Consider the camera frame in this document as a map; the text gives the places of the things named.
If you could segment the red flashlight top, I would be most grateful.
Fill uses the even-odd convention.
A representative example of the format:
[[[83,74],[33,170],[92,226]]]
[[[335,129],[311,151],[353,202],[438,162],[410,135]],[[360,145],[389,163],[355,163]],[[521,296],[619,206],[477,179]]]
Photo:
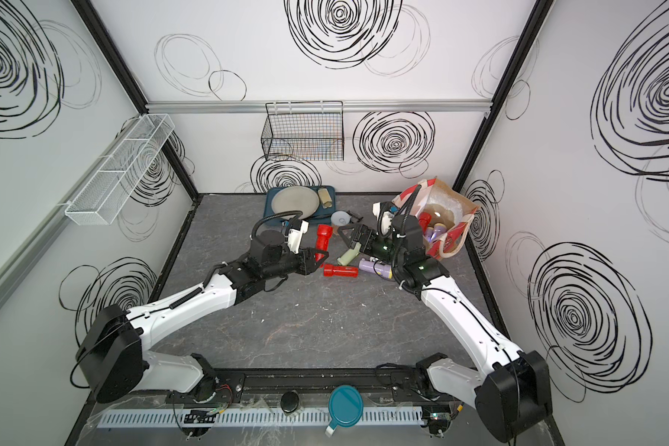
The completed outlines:
[[[357,278],[359,274],[360,271],[357,267],[334,264],[325,264],[323,266],[323,275],[325,277]]]

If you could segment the brown jute tote bag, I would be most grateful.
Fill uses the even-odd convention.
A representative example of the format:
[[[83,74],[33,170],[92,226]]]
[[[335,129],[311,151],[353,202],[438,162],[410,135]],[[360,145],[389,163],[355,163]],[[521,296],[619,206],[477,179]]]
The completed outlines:
[[[443,223],[448,229],[433,243],[429,243],[424,232],[427,254],[438,260],[452,258],[464,247],[479,206],[436,178],[421,180],[417,186],[421,189],[412,214],[418,218],[422,211],[427,211],[432,215],[431,226]]]

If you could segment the red flashlight bottom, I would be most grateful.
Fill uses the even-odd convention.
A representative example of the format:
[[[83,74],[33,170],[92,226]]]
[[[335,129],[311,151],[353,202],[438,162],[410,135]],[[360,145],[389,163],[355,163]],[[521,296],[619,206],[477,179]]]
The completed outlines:
[[[432,215],[430,215],[427,211],[422,211],[418,216],[418,223],[423,232],[425,232],[431,226],[431,221]]]

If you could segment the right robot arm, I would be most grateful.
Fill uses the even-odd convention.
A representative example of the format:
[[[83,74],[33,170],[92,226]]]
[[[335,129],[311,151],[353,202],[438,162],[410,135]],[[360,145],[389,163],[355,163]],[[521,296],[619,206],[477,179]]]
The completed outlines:
[[[498,442],[515,440],[552,416],[546,360],[523,351],[466,298],[442,262],[427,253],[416,217],[397,215],[385,235],[362,223],[337,233],[347,247],[389,265],[399,288],[430,308],[470,356],[471,367],[449,358],[427,365],[434,390],[473,407]]]

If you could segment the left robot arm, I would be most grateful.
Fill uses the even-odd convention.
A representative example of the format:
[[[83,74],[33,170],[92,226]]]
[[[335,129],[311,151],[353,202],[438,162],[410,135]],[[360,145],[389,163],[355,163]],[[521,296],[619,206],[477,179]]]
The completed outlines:
[[[157,302],[124,310],[102,310],[85,335],[75,359],[97,403],[113,403],[133,391],[193,393],[219,379],[200,354],[175,356],[152,351],[162,339],[219,310],[265,291],[270,280],[316,272],[329,253],[301,246],[301,230],[282,235],[266,230],[252,236],[249,250],[213,267],[196,284]]]

